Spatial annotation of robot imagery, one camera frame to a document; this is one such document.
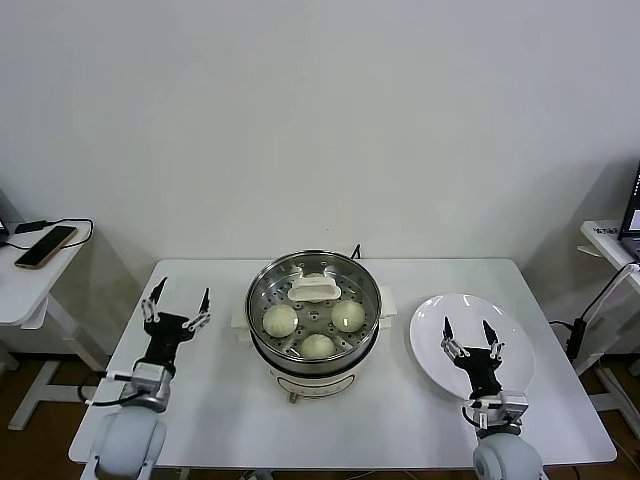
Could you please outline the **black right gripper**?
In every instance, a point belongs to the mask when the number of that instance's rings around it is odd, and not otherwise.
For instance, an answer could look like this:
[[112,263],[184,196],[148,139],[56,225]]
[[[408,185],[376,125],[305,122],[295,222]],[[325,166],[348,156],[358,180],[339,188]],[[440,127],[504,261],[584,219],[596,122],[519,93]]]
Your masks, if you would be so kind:
[[467,350],[455,338],[447,316],[444,317],[443,339],[441,348],[456,366],[465,371],[471,385],[470,399],[485,396],[496,396],[502,390],[495,372],[502,364],[502,342],[487,320],[482,322],[488,349],[468,348]]

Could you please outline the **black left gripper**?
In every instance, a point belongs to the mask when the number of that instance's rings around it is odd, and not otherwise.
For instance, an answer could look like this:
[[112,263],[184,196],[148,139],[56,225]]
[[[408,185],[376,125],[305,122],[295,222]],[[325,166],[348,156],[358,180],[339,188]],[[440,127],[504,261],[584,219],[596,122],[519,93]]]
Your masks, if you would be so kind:
[[166,281],[164,277],[141,302],[144,331],[150,336],[150,341],[137,362],[174,368],[179,345],[192,340],[193,332],[199,331],[211,319],[210,289],[205,289],[198,315],[192,319],[165,312],[157,315],[156,307]]

